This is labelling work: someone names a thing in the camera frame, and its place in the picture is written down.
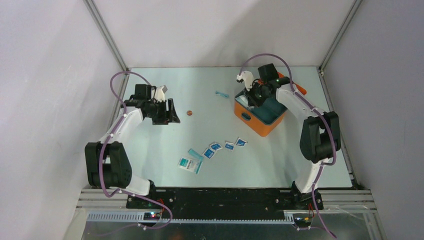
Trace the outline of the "dark teal divider tray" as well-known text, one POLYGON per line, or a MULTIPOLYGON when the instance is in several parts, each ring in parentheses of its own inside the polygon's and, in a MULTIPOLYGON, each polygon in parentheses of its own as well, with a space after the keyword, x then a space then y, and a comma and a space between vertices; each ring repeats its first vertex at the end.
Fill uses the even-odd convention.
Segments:
POLYGON ((273 98, 268 98, 263 105, 259 107, 246 109, 236 101, 236 98, 240 95, 243 95, 243 92, 238 93, 234 97, 234 114, 247 124, 253 124, 254 120, 257 120, 262 125, 271 126, 276 123, 280 117, 283 117, 284 113, 287 111, 287 108, 283 104, 273 98))

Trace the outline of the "small teal tube packet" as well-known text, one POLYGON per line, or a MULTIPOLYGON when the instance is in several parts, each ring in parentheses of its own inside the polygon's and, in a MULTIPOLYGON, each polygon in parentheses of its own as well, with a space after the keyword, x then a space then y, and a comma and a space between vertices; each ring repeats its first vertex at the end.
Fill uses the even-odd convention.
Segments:
POLYGON ((226 98, 226 99, 229 98, 229 95, 228 94, 223 93, 223 92, 220 92, 220 91, 215 91, 215 94, 218 95, 218 96, 221 96, 223 98, 226 98))

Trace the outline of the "teal white label packet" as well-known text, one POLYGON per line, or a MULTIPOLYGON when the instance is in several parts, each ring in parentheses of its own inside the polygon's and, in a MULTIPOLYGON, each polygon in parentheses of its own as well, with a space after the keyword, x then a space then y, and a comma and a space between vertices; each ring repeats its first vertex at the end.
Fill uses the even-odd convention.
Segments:
POLYGON ((202 161, 197 159, 186 158, 186 157, 182 157, 177 164, 178 168, 189 171, 194 174, 199 173, 201 166, 202 166, 202 161))

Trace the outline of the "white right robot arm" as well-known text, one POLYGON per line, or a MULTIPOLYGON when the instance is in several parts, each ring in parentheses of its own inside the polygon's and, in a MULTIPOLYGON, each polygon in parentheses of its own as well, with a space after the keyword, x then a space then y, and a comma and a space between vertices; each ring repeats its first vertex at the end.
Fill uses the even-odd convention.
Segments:
POLYGON ((291 76, 283 76, 274 64, 258 68, 259 78, 247 70, 236 77, 244 83, 244 94, 250 107, 260 107, 267 100, 275 100, 291 112, 302 124, 299 148, 303 157, 310 161, 302 170, 291 194, 291 204, 304 209, 311 202, 311 195, 318 188, 318 181, 324 166, 336 163, 336 153, 341 147, 339 117, 334 111, 324 111, 313 105, 294 83, 291 76))

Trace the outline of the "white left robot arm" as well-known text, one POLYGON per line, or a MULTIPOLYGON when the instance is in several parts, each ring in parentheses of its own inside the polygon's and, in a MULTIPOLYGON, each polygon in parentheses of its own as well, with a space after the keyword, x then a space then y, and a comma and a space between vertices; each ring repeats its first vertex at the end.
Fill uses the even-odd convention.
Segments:
POLYGON ((139 195, 145 208, 153 208, 158 194, 150 190, 152 181, 135 171, 136 162, 128 157, 124 144, 135 129, 149 118, 153 125, 179 124, 174 100, 166 98, 167 87, 136 84, 134 94, 122 101, 118 117, 104 136, 84 148, 88 183, 92 187, 117 189, 139 195))

